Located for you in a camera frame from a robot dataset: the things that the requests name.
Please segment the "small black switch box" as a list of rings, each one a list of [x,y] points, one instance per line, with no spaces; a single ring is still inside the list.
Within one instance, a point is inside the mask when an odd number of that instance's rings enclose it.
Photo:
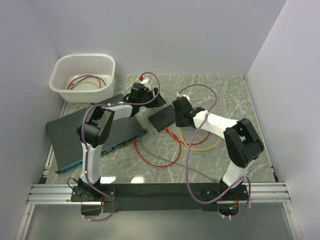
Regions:
[[[175,108],[170,104],[148,117],[148,121],[159,133],[176,122]]]

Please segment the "large black network switch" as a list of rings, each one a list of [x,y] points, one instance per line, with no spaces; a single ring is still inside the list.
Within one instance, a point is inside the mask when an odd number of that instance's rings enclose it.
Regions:
[[[66,173],[83,161],[83,148],[77,127],[80,125],[86,110],[81,109],[46,124],[46,129],[56,159],[57,174]],[[104,143],[101,154],[105,155],[132,139],[143,137],[146,129],[135,117],[113,121],[110,134]]]

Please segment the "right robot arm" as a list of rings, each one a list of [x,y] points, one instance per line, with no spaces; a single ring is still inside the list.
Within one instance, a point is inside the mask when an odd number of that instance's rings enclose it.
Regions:
[[[189,164],[192,144],[200,130],[224,139],[230,164],[220,180],[220,194],[214,198],[232,199],[238,193],[238,186],[246,177],[252,161],[256,160],[265,150],[265,146],[253,124],[247,118],[234,120],[225,118],[208,110],[193,108],[189,99],[180,96],[172,102],[175,122],[178,128],[192,127],[195,129],[186,154],[185,163]]]

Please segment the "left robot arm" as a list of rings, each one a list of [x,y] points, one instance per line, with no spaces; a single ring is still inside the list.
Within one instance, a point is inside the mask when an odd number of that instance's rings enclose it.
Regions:
[[[80,137],[83,159],[77,186],[84,197],[95,201],[102,194],[100,189],[100,154],[102,146],[110,135],[113,122],[135,116],[141,107],[158,108],[166,101],[160,94],[160,87],[150,88],[147,83],[134,83],[130,93],[117,103],[94,104],[90,106],[77,129]]]

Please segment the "white plastic tub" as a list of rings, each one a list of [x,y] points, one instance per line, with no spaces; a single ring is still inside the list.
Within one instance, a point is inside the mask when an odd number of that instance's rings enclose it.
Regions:
[[[107,54],[69,54],[60,58],[49,87],[69,103],[97,103],[113,96],[115,60]]]

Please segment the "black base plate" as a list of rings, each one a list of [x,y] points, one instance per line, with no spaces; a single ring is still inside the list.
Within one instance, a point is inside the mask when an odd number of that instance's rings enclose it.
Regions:
[[[227,188],[218,183],[190,183],[190,188],[195,197],[201,201],[208,202],[218,197]],[[200,204],[190,195],[186,183],[119,183],[102,184],[99,188],[107,194],[115,203],[115,211],[156,211],[156,210],[198,210],[204,212],[217,212],[218,203]],[[86,195],[87,193],[74,187],[71,194],[73,203],[101,202],[102,197],[98,193]],[[218,201],[235,200],[246,201],[249,190],[244,184],[229,190]]]

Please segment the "aluminium rail right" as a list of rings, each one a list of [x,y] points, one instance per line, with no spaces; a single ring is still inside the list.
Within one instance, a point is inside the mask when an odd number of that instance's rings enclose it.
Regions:
[[[289,203],[289,195],[285,182],[253,182],[251,197],[253,203]]]

